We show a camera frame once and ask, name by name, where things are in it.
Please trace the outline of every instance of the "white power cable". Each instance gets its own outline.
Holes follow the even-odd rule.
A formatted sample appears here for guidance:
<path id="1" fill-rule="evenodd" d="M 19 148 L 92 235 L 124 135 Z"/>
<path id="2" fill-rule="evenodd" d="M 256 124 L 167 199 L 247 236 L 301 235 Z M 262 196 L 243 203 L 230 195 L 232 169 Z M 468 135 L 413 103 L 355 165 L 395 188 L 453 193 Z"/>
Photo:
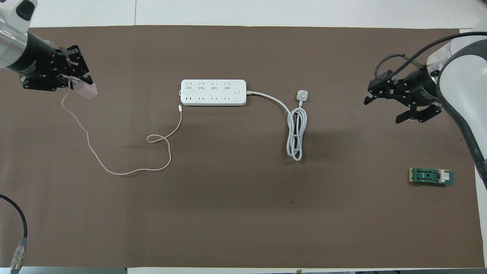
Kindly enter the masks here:
<path id="1" fill-rule="evenodd" d="M 267 95 L 265 93 L 247 91 L 247 95 L 259 95 L 272 99 L 279 103 L 287 111 L 287 126 L 289 127 L 289 134 L 287 136 L 287 154 L 291 156 L 295 161 L 299 161 L 302 158 L 302 144 L 304 130 L 308 123 L 308 115 L 302 108 L 303 102 L 308 99 L 308 92 L 305 90 L 298 91 L 296 99 L 299 101 L 299 106 L 293 111 L 289 111 L 289 108 L 275 97 Z"/>
<path id="2" fill-rule="evenodd" d="M 129 175 L 129 174 L 132 174 L 134 172 L 137 172 L 137 171 L 160 171 L 160 170 L 163 170 L 165 169 L 167 166 L 169 166 L 169 164 L 171 163 L 171 160 L 172 160 L 172 156 L 171 156 L 171 147 L 170 147 L 170 144 L 169 144 L 169 141 L 168 141 L 168 137 L 171 136 L 172 134 L 174 134 L 176 132 L 176 130 L 178 130 L 179 126 L 181 125 L 181 121 L 183 120 L 183 108 L 181 107 L 181 105 L 179 105 L 179 113 L 180 113 L 180 117 L 179 117 L 179 123 L 178 125 L 176 126 L 176 129 L 174 129 L 170 134 L 168 134 L 167 136 L 161 136 L 159 134 L 151 134 L 149 136 L 147 136 L 147 142 L 149 143 L 155 143 L 155 142 L 158 142 L 160 140 L 164 140 L 166 141 L 166 143 L 168 144 L 168 153 L 169 153 L 169 161 L 168 163 L 161 167 L 161 168 L 158 168 L 158 169 L 149 169 L 149 168 L 139 168 L 139 169 L 136 169 L 136 170 L 133 170 L 133 171 L 130 171 L 130 172 L 127 172 L 127 173 L 117 173 L 117 172 L 113 172 L 113 171 L 110 171 L 108 170 L 108 168 L 105 167 L 105 165 L 101 162 L 100 160 L 100 157 L 98 157 L 98 155 L 96 154 L 96 152 L 94 151 L 93 147 L 91 147 L 91 144 L 90 144 L 90 135 L 88 134 L 88 131 L 83 127 L 83 125 L 81 124 L 81 122 L 78 120 L 78 118 L 76 117 L 76 115 L 74 115 L 72 113 L 72 111 L 68 108 L 66 108 L 66 106 L 64 106 L 64 100 L 68 97 L 68 94 L 69 94 L 70 91 L 68 91 L 66 93 L 66 95 L 63 97 L 62 101 L 61 101 L 61 106 L 64 110 L 66 110 L 67 112 L 69 112 L 76 120 L 76 122 L 78 122 L 78 125 L 81 127 L 81 129 L 86 133 L 86 139 L 88 141 L 88 146 L 89 148 L 91 149 L 91 151 L 93 152 L 94 156 L 96 157 L 96 159 L 98 160 L 98 162 L 100 163 L 100 165 L 103 167 L 103 169 L 105 169 L 108 173 L 111 173 L 113 175 Z M 157 140 L 149 140 L 149 138 L 151 137 L 159 137 Z"/>

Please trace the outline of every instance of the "power plug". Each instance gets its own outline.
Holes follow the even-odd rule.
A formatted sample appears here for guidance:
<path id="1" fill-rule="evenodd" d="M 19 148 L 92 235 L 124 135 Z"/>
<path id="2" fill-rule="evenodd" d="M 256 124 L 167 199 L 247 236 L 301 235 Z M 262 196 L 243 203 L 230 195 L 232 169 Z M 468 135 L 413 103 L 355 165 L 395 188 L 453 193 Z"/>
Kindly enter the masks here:
<path id="1" fill-rule="evenodd" d="M 308 92 L 305 91 L 305 90 L 298 91 L 298 94 L 296 94 L 296 99 L 298 101 L 306 101 L 306 100 L 308 100 Z"/>
<path id="2" fill-rule="evenodd" d="M 247 83 L 244 80 L 181 81 L 181 103 L 185 106 L 243 106 L 247 103 Z"/>

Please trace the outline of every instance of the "brown mat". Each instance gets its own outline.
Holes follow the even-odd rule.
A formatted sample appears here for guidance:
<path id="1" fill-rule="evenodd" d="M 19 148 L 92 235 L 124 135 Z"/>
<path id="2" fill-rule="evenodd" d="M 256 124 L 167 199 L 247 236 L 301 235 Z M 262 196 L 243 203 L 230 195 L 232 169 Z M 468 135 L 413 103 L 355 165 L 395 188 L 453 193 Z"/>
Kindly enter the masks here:
<path id="1" fill-rule="evenodd" d="M 293 109 L 308 90 L 304 157 L 285 153 L 285 112 L 184 107 L 173 162 L 131 177 L 106 173 L 60 105 L 63 91 L 20 88 L 0 74 L 1 193 L 24 209 L 29 266 L 484 267 L 473 162 L 442 113 L 396 125 L 397 102 L 362 104 L 375 65 L 454 30 L 137 26 L 34 29 L 78 44 L 100 95 L 67 105 L 109 169 L 167 162 L 149 134 L 176 126 L 185 78 L 244 79 Z M 390 68 L 396 63 L 386 64 Z M 414 185 L 408 168 L 455 172 Z M 1 266 L 21 237 L 1 203 Z"/>

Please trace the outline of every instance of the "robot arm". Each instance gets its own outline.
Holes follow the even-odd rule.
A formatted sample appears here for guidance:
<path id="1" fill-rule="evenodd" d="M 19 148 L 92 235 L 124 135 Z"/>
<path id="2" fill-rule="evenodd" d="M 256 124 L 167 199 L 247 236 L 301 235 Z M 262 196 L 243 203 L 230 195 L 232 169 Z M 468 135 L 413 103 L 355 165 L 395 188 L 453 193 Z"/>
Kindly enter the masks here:
<path id="1" fill-rule="evenodd" d="M 25 89 L 55 91 L 68 86 L 92 99 L 96 85 L 78 46 L 60 50 L 28 32 L 37 0 L 0 0 L 0 68 L 20 75 Z"/>
<path id="2" fill-rule="evenodd" d="M 465 137 L 487 188 L 487 39 L 449 58 L 438 77 L 437 95 Z"/>
<path id="3" fill-rule="evenodd" d="M 385 98 L 395 99 L 409 107 L 408 111 L 396 117 L 396 123 L 408 119 L 425 122 L 445 108 L 462 131 L 477 171 L 487 188 L 487 32 L 485 31 L 487 31 L 487 20 L 481 21 L 473 32 L 464 34 L 468 37 L 455 38 L 440 48 L 428 58 L 426 66 L 418 65 L 419 68 L 404 79 L 396 79 L 395 75 L 412 60 L 395 72 L 388 71 L 380 77 L 376 75 L 369 83 L 369 95 L 365 98 L 364 104 L 367 105 L 376 98 Z M 434 42 L 424 50 L 446 39 Z M 396 56 L 404 57 L 404 54 L 391 55 L 381 63 Z"/>

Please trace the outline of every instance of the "white power strip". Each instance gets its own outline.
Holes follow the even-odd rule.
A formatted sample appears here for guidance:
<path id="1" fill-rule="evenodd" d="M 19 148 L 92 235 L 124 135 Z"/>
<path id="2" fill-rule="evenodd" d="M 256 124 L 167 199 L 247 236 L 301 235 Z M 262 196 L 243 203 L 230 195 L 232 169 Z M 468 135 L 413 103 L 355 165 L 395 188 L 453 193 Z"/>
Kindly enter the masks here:
<path id="1" fill-rule="evenodd" d="M 246 92 L 244 80 L 185 79 L 179 95 L 185 106 L 243 106 Z"/>

